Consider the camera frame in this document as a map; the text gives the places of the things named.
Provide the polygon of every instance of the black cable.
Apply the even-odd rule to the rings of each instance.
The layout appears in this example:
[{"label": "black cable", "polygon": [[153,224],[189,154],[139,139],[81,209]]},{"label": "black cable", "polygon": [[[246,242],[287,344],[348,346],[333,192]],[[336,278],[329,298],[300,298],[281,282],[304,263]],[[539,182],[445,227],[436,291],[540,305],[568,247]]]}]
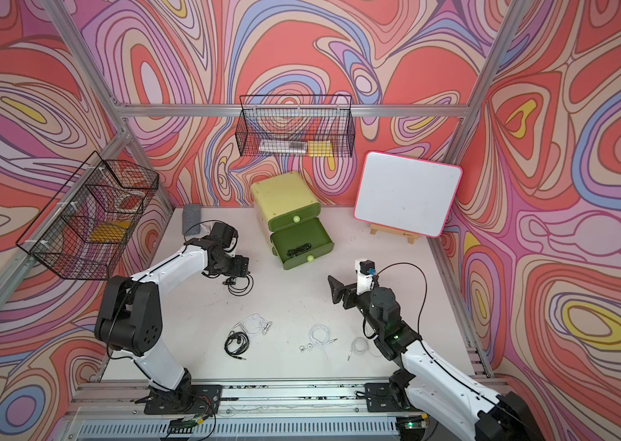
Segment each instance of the black cable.
[{"label": "black cable", "polygon": [[229,291],[229,294],[232,294],[235,297],[244,297],[252,292],[252,288],[254,287],[254,278],[251,274],[247,273],[247,275],[244,276],[244,279],[247,279],[247,286],[244,288],[236,288],[234,286],[237,282],[236,277],[228,277],[227,280],[222,282],[222,284],[227,285],[227,291]]},{"label": "black cable", "polygon": [[[210,411],[212,412],[212,405],[210,404],[210,400],[207,399],[207,397],[205,397],[205,401],[207,401],[207,405],[210,408]],[[206,436],[200,438],[198,441],[203,441],[206,440],[207,438],[209,438],[213,433],[215,433],[215,429],[217,428],[217,414],[215,414],[215,412],[212,412],[212,418],[213,418],[213,424],[212,424],[212,430],[210,430],[210,433],[208,433]]]},{"label": "black cable", "polygon": [[361,390],[356,390],[355,391],[355,398],[356,399],[366,399],[367,397],[371,397],[371,398],[380,398],[380,399],[387,399],[390,398],[389,395],[376,395],[376,394],[370,394],[368,392],[364,392]]},{"label": "black cable", "polygon": [[[201,397],[202,397],[202,398],[205,398],[205,396],[203,396],[203,395],[198,396],[198,395],[194,395],[194,394],[192,394],[192,393],[190,393],[190,392],[176,391],[176,390],[173,390],[173,389],[171,389],[171,388],[169,388],[169,387],[166,387],[166,386],[164,386],[163,384],[158,383],[156,380],[154,380],[153,378],[151,378],[151,377],[149,376],[149,374],[147,374],[147,373],[146,373],[146,372],[145,372],[145,371],[141,368],[141,366],[139,366],[139,365],[136,363],[136,360],[134,360],[134,358],[129,357],[129,356],[124,357],[124,358],[131,358],[131,360],[132,360],[132,361],[134,361],[134,366],[136,366],[136,367],[137,367],[137,368],[141,371],[141,373],[142,373],[142,374],[144,374],[144,376],[145,376],[145,377],[147,377],[147,378],[149,379],[149,381],[150,381],[151,383],[156,384],[156,386],[160,387],[160,388],[161,388],[161,389],[163,389],[164,391],[166,391],[166,392],[174,392],[174,393],[177,393],[177,392],[182,392],[182,393],[184,393],[184,394],[188,395],[189,397],[192,397],[192,398],[193,398],[193,401],[191,401],[191,403],[188,405],[188,408],[187,408],[185,411],[183,411],[183,413],[187,413],[189,410],[191,410],[192,405],[195,403],[195,401],[196,401],[197,399],[200,399]],[[161,397],[160,395],[158,396],[158,398],[159,398],[159,399],[161,399],[161,400],[163,400],[163,401],[168,401],[168,402],[169,402],[169,403],[171,403],[171,404],[176,404],[176,402],[175,402],[175,401],[171,401],[171,400],[169,400],[169,399],[165,399],[164,397]],[[209,404],[207,405],[207,408],[208,408],[208,409],[212,412],[212,408],[210,407],[210,405],[209,405]]]},{"label": "black cable", "polygon": [[183,238],[185,239],[185,237],[188,235],[188,232],[192,229],[193,226],[198,226],[198,225],[204,224],[206,222],[220,222],[222,224],[229,225],[227,222],[222,222],[222,221],[219,221],[217,219],[210,219],[210,220],[202,221],[202,222],[199,222],[199,223],[197,223],[195,225],[191,225],[190,227],[188,227],[188,229],[185,230],[185,233],[183,233]]},{"label": "black cable", "polygon": [[225,252],[232,252],[234,251],[235,248],[237,248],[237,242],[239,242],[239,237],[235,237],[234,238],[234,243],[232,244],[232,248],[228,249],[228,250],[224,250]]},{"label": "black cable", "polygon": [[367,335],[367,318],[364,317],[364,320],[362,320],[362,333],[364,334],[364,337],[367,338],[367,340],[371,340],[374,337],[376,337],[376,331],[374,331],[374,334],[372,335]]},{"label": "black cable", "polygon": [[[207,410],[210,411],[210,414],[212,415],[212,419],[213,419],[213,424],[212,424],[212,430],[210,430],[210,433],[208,433],[206,436],[200,438],[198,441],[203,441],[206,440],[207,438],[209,438],[214,432],[215,429],[217,428],[217,414],[212,410],[212,404],[210,404],[210,400],[205,396],[205,395],[200,395],[199,397],[196,398],[202,398],[205,399],[205,401],[207,401]],[[202,419],[203,420],[207,420],[210,417],[210,415],[208,415],[207,417],[205,417],[205,413],[202,414]],[[173,432],[167,432],[166,436],[164,437],[164,439],[168,438]]]},{"label": "black cable", "polygon": [[[235,341],[239,345],[239,348],[230,351],[229,345]],[[246,358],[240,357],[240,355],[244,354],[247,349],[249,349],[249,336],[247,333],[243,331],[230,331],[227,340],[224,342],[224,351],[227,352],[227,355],[237,358],[238,360],[246,360]]]},{"label": "black cable", "polygon": [[[417,265],[414,265],[410,262],[397,262],[397,263],[392,263],[391,265],[389,265],[388,267],[382,269],[381,271],[379,271],[378,273],[376,273],[376,275],[380,275],[381,273],[383,273],[384,271],[386,271],[387,269],[394,267],[396,265],[410,265],[412,267],[414,267],[415,269],[417,269],[418,271],[420,271],[421,275],[423,276],[423,280],[425,281],[425,293],[423,294],[423,303],[420,305],[420,311],[418,311],[418,322],[416,324],[417,326],[417,332],[420,334],[420,317],[423,313],[423,308],[425,307],[425,301],[428,298],[428,278],[425,277],[425,273],[423,272],[422,269],[420,269]],[[523,426],[524,428],[528,429],[531,431],[531,433],[533,433],[535,436],[537,436],[538,438],[540,438],[541,440],[545,441],[545,439],[538,435],[538,432],[536,432],[534,429],[530,428],[526,423],[524,423],[521,419],[517,418],[515,415],[513,415],[511,412],[509,412],[508,410],[504,409],[503,407],[501,407],[499,404],[494,403],[493,401],[491,401],[490,399],[486,398],[485,396],[481,395],[479,392],[477,392],[476,390],[474,390],[469,384],[465,384],[463,383],[461,380],[459,380],[455,375],[452,374],[452,372],[450,372],[449,370],[447,370],[445,368],[445,366],[442,366],[442,363],[438,362],[438,359],[433,357],[430,352],[425,348],[425,346],[423,345],[423,340],[422,337],[420,340],[418,340],[420,342],[420,346],[421,348],[423,348],[423,351],[425,351],[425,353],[435,362],[435,364],[437,364],[442,370],[445,371],[445,373],[447,375],[450,375],[450,377],[455,380],[457,383],[462,384],[464,387],[466,387],[470,392],[478,395],[480,398],[483,398],[484,400],[486,400],[488,403],[490,403],[492,406],[496,407],[497,409],[503,411],[506,415],[509,415],[511,418],[513,418],[514,420],[517,420],[521,426]]]},{"label": "black cable", "polygon": [[433,428],[433,431],[430,432],[430,435],[427,438],[424,436],[422,441],[428,441],[433,435],[435,435],[435,430],[438,430],[438,426],[440,426],[440,423],[435,420],[435,427]]}]

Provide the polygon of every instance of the black wire basket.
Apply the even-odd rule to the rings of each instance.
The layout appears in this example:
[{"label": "black wire basket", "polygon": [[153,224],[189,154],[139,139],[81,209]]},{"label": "black wire basket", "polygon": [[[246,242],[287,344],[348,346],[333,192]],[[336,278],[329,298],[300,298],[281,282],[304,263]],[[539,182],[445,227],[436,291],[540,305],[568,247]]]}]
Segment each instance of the black wire basket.
[{"label": "black wire basket", "polygon": [[[16,245],[62,279],[107,280],[159,188],[159,175],[129,161],[102,159],[34,241]],[[33,243],[27,249],[26,243]]]},{"label": "black wire basket", "polygon": [[351,157],[349,94],[242,95],[235,137],[241,156]]}]

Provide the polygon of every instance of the psychedelic patterned wall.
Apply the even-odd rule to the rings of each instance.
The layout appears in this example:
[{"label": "psychedelic patterned wall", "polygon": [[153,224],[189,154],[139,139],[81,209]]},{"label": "psychedelic patterned wall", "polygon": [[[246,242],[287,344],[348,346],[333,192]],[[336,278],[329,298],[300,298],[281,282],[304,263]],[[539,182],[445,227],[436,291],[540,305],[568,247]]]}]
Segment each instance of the psychedelic patterned wall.
[{"label": "psychedelic patterned wall", "polygon": [[[116,100],[238,103],[241,94],[349,93],[360,104],[465,103],[506,7],[476,0],[118,0],[69,4]],[[352,159],[238,157],[235,119],[130,125],[177,204],[244,205],[258,179],[303,169],[353,204],[369,150],[439,159],[456,121],[361,118]]]},{"label": "psychedelic patterned wall", "polygon": [[621,2],[541,0],[442,236],[487,356],[548,440],[621,440]]},{"label": "psychedelic patterned wall", "polygon": [[[43,11],[0,0],[0,269],[14,242],[113,130]],[[120,264],[148,266],[170,213],[149,205]],[[0,312],[0,440],[42,440],[104,354],[93,324],[101,282],[37,265]]]},{"label": "psychedelic patterned wall", "polygon": [[454,132],[456,118],[380,118],[374,142],[358,133],[352,157],[286,159],[240,157],[234,118],[132,118],[162,184],[176,205],[247,205],[252,183],[293,170],[323,204],[354,205],[364,157],[370,150],[439,160]]}]

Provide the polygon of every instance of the white table surface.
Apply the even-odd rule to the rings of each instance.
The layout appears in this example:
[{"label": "white table surface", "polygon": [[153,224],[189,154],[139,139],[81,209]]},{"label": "white table surface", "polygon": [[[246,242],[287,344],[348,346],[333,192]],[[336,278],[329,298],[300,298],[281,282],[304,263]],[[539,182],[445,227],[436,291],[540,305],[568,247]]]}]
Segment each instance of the white table surface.
[{"label": "white table surface", "polygon": [[[176,209],[154,258],[159,262],[183,242],[182,209]],[[160,293],[164,329],[162,338],[174,357],[197,380],[306,379],[388,377],[398,369],[369,343],[369,353],[347,356],[351,341],[362,336],[362,316],[345,310],[330,298],[327,276],[342,283],[356,282],[354,261],[374,260],[377,269],[394,262],[415,263],[428,277],[428,297],[421,319],[423,339],[450,363],[468,375],[474,370],[455,320],[447,293],[426,240],[411,245],[394,234],[369,234],[369,225],[353,217],[353,208],[323,207],[320,220],[335,243],[328,255],[294,269],[284,270],[271,254],[254,208],[203,208],[203,219],[218,219],[239,231],[235,251],[250,258],[254,288],[234,297],[222,286],[223,277],[192,275],[173,292]],[[425,284],[416,269],[397,265],[380,279],[394,290],[403,320],[416,329]],[[252,336],[244,361],[228,356],[224,342],[229,330],[248,315],[260,314],[273,322],[267,335]],[[338,340],[311,351],[308,331],[315,323],[330,327]],[[145,379],[129,360],[112,360],[103,380]]]}]

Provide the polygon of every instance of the gray cloth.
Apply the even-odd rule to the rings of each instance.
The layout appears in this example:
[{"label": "gray cloth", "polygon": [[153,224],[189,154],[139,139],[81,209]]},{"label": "gray cloth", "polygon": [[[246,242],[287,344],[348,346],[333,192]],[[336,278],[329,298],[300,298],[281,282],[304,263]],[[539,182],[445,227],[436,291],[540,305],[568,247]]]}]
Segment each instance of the gray cloth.
[{"label": "gray cloth", "polygon": [[183,235],[186,239],[200,234],[200,225],[195,225],[200,221],[200,204],[188,204],[183,207]]}]

